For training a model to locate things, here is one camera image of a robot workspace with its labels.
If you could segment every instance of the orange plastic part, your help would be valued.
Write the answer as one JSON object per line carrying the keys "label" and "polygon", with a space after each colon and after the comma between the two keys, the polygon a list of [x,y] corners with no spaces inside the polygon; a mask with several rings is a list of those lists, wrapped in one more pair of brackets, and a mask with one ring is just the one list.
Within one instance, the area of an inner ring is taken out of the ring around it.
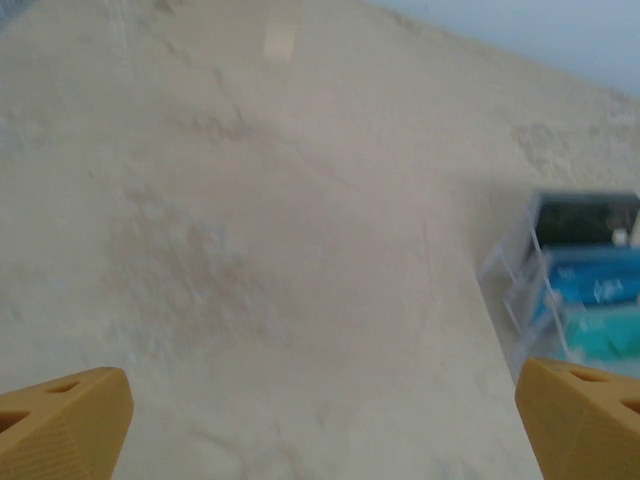
{"label": "orange plastic part", "polygon": [[640,381],[532,358],[516,404],[546,480],[640,479]]}
{"label": "orange plastic part", "polygon": [[132,416],[118,368],[0,395],[0,479],[111,478]]}

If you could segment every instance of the white wall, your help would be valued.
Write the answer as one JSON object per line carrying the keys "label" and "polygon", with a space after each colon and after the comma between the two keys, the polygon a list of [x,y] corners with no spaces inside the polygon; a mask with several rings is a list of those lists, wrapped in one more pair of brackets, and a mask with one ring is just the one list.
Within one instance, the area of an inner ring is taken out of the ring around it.
{"label": "white wall", "polygon": [[640,95],[640,0],[374,0]]}

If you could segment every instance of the stain on floor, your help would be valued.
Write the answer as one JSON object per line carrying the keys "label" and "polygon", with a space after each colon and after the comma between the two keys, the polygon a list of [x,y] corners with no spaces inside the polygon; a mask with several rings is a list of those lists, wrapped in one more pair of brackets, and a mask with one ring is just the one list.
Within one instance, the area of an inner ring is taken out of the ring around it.
{"label": "stain on floor", "polygon": [[129,190],[126,198],[131,213],[110,225],[105,283],[138,311],[122,332],[137,348],[180,354],[268,335],[266,292],[227,247],[224,226],[197,222],[151,190]]}

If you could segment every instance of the marble floor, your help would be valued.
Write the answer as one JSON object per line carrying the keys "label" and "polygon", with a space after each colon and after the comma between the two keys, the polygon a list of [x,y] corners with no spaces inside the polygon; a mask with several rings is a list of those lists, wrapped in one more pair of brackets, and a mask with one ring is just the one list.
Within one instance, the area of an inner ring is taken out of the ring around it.
{"label": "marble floor", "polygon": [[0,32],[0,387],[99,365],[116,479],[538,479],[474,271],[638,184],[639,104],[349,0],[40,0]]}

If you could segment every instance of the hole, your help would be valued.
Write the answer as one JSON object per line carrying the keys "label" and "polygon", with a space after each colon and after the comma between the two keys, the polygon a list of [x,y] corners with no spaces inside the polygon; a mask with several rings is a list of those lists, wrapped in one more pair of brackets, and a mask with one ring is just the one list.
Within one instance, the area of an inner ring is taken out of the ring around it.
{"label": "hole", "polygon": [[606,382],[607,378],[593,372],[583,372],[581,370],[571,370],[574,377],[578,377],[585,382]]}
{"label": "hole", "polygon": [[640,400],[623,400],[622,403],[629,410],[633,410],[640,415]]}
{"label": "hole", "polygon": [[60,385],[59,387],[50,388],[49,390],[47,390],[47,393],[64,393],[64,392],[68,392],[69,390],[71,390],[73,387],[75,387],[79,383],[80,382],[65,383],[64,385]]}
{"label": "hole", "polygon": [[27,415],[29,412],[0,412],[0,433],[9,430]]}

